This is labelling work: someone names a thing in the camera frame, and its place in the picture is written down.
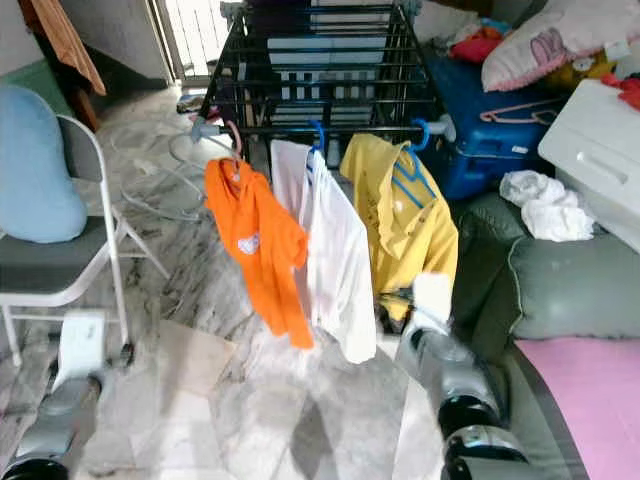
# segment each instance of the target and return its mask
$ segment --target white chair frame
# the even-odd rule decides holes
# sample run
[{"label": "white chair frame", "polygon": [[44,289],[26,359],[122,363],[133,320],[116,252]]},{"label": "white chair frame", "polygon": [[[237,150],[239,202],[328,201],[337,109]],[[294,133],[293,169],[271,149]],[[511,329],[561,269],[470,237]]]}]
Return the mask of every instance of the white chair frame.
[{"label": "white chair frame", "polygon": [[[95,135],[83,124],[76,119],[59,115],[61,122],[70,122],[80,130],[82,130],[91,140],[96,150],[98,161],[100,163],[100,197],[102,200],[104,222],[106,227],[107,241],[98,250],[93,259],[87,264],[82,273],[76,280],[62,291],[51,294],[30,294],[30,293],[0,293],[0,306],[2,307],[2,316],[7,331],[9,348],[13,356],[13,363],[16,367],[22,364],[22,356],[20,354],[20,345],[15,329],[15,320],[49,320],[62,321],[63,316],[56,315],[37,315],[37,314],[21,314],[13,313],[12,307],[59,307],[76,300],[82,295],[91,283],[98,276],[102,268],[107,262],[111,263],[111,271],[113,273],[113,283],[115,290],[115,300],[117,307],[118,320],[120,323],[120,335],[123,344],[130,342],[130,328],[127,311],[125,308],[124,291],[122,287],[122,275],[120,272],[120,258],[148,258],[157,267],[160,273],[169,279],[170,275],[160,260],[152,253],[148,245],[140,238],[140,236],[127,223],[126,219],[113,207],[111,197],[109,195],[109,184],[107,180],[107,170],[102,153],[102,148],[98,144]],[[117,220],[117,226],[114,227],[113,218]],[[129,236],[136,245],[142,250],[141,253],[120,253],[118,244]]]}]

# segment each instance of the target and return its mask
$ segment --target folding chair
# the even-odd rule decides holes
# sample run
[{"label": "folding chair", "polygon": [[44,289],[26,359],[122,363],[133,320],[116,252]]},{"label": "folding chair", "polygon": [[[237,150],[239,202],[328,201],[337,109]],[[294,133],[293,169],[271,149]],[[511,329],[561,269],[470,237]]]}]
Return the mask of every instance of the folding chair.
[{"label": "folding chair", "polygon": [[[0,306],[9,347],[16,366],[22,364],[15,320],[62,321],[62,316],[13,313],[12,307],[58,307],[82,295],[107,262],[111,262],[123,353],[133,355],[124,303],[120,257],[150,259],[160,273],[169,273],[147,244],[111,205],[107,171],[96,137],[77,120],[59,115],[64,154],[71,177],[100,184],[103,216],[88,217],[84,231],[68,242],[40,244],[0,238]],[[129,236],[141,253],[119,253],[118,244]]]}]

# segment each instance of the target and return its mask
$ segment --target white shirt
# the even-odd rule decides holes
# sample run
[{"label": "white shirt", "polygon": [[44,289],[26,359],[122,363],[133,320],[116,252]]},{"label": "white shirt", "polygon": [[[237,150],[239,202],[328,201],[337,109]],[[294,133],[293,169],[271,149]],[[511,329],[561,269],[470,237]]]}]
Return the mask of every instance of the white shirt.
[{"label": "white shirt", "polygon": [[376,353],[367,231],[318,151],[271,142],[273,193],[309,233],[296,283],[307,319],[338,340],[352,363]]}]

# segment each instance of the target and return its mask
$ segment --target marble floor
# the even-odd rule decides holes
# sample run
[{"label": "marble floor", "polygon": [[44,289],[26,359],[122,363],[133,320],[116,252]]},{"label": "marble floor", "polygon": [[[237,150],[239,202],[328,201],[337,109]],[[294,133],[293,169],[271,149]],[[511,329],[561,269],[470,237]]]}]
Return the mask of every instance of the marble floor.
[{"label": "marble floor", "polygon": [[[169,139],[189,125],[175,113],[178,96],[176,89],[141,94],[107,112],[98,133],[115,204],[171,278],[165,281],[141,259],[122,264],[136,361],[126,371],[108,372],[98,428],[76,478],[439,478],[442,444],[426,392],[385,353],[393,355],[393,342],[381,339],[375,358],[362,365],[347,363],[321,331],[313,350],[291,348],[253,312],[241,272],[207,212],[197,221],[169,220],[122,199],[121,184],[175,166]],[[252,160],[264,158],[260,144],[249,144]],[[194,161],[203,161],[202,152],[198,156]],[[195,183],[202,181],[188,171]],[[79,188],[98,208],[95,193]],[[165,198],[193,197],[179,182],[162,188]],[[111,301],[105,272],[76,305]],[[44,391],[55,355],[49,328],[29,322],[23,329],[20,372],[0,363],[3,465]],[[115,325],[108,347],[119,347]]]}]

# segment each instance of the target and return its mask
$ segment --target shirt sleeve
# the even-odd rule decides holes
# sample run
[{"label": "shirt sleeve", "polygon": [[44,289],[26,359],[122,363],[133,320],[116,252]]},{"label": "shirt sleeve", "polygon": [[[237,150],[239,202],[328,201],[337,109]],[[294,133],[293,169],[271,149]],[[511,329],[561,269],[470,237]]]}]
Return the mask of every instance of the shirt sleeve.
[{"label": "shirt sleeve", "polygon": [[278,229],[278,247],[273,252],[273,266],[277,278],[280,309],[291,344],[298,348],[312,348],[311,330],[304,317],[293,268],[300,268],[307,260],[308,235],[284,209],[272,220]]},{"label": "shirt sleeve", "polygon": [[350,285],[345,285],[349,297],[340,312],[341,332],[338,336],[342,352],[351,363],[365,362],[376,354],[369,248],[364,226],[361,227],[345,271],[350,278]]}]

